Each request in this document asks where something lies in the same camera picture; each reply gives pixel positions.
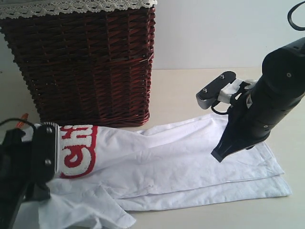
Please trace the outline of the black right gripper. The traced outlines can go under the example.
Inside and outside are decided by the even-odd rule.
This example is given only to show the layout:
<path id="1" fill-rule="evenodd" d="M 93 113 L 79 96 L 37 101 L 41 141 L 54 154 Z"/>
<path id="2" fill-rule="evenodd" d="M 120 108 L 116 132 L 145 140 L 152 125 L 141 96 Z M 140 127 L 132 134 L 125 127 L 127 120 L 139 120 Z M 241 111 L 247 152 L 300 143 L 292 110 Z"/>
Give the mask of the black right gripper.
<path id="1" fill-rule="evenodd" d="M 271 122 L 269 92 L 246 92 L 229 112 L 228 124 L 211 155 L 222 162 L 230 154 L 253 147 L 269 137 Z"/>

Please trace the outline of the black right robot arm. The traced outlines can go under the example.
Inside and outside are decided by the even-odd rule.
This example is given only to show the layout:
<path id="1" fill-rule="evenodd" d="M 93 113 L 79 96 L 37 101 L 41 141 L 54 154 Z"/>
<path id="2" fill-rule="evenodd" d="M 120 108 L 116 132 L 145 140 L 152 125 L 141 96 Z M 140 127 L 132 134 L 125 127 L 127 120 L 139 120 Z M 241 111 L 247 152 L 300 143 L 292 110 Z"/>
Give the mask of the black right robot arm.
<path id="1" fill-rule="evenodd" d="M 301 38 L 266 55 L 262 76 L 229 108 L 228 123 L 212 156 L 221 162 L 265 141 L 304 95 L 305 40 Z"/>

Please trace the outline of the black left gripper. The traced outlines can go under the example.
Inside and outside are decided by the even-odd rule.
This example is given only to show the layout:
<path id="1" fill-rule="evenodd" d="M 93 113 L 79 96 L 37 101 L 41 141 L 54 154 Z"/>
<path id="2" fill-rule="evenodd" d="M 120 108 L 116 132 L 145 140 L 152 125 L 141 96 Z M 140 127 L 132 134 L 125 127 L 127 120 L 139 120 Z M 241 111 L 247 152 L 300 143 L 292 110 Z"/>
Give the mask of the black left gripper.
<path id="1" fill-rule="evenodd" d="M 6 132 L 0 145 L 0 227 L 11 229 L 23 202 L 51 198 L 46 183 L 31 179 L 32 140 L 22 141 L 25 132 Z"/>

